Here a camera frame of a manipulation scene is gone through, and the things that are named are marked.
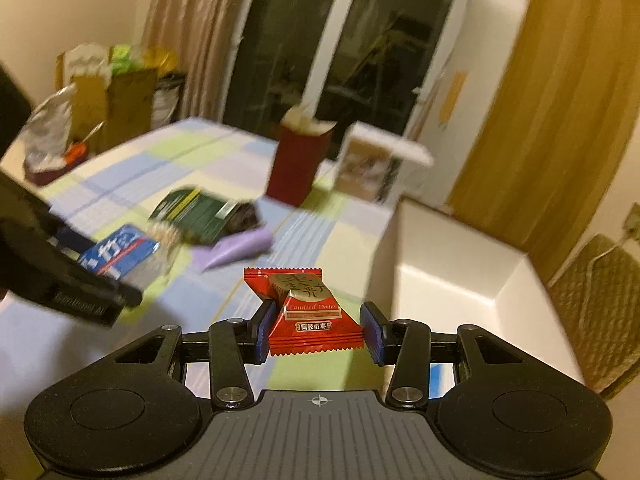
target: orange sticker on wall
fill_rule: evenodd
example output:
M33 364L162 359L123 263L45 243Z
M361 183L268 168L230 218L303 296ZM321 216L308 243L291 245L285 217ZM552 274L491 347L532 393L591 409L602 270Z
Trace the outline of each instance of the orange sticker on wall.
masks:
M438 114L438 121L442 123L448 123L453 115L453 110L456 107L456 103L458 102L458 97L460 95L460 91L465 84L466 76L469 72L458 71L453 75L453 79L451 80L451 86L449 87L449 92L440 107L440 113Z

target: metal screw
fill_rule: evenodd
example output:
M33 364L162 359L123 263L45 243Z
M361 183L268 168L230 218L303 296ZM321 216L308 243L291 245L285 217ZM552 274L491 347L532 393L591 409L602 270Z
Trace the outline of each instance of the metal screw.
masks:
M228 386L221 388L216 392L216 397L222 402L228 402L229 404L235 404L236 402L242 402L246 399L247 392L244 388L239 386Z
M422 392L413 386L400 386L391 392L391 396L398 402L409 404L418 402L422 398Z

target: pink curtain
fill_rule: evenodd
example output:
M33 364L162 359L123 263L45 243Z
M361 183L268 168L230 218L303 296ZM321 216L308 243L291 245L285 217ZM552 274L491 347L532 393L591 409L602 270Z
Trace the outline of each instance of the pink curtain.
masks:
M153 0L143 44L175 50L187 81L180 116L214 118L241 0Z

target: glass door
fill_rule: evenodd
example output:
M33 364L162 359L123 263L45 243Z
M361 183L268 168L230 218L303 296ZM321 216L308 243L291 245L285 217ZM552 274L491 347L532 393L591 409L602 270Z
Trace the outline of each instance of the glass door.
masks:
M337 156L345 129L355 121L404 133L452 0L350 3L324 80L310 76L303 98L310 108L317 107L316 117L338 123L330 158ZM335 29L330 20L325 30Z
M275 138L284 112L302 100L334 0L253 0L223 121Z

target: black circular cover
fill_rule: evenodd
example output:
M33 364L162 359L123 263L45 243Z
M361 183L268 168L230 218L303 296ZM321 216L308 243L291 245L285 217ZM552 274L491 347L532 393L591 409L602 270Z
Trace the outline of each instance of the black circular cover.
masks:
M446 441L466 462L507 478L590 468L610 435L602 400L560 372L485 365L449 390L437 411Z
M81 370L37 396L24 419L41 460L82 476L164 462L199 428L196 397L153 365Z

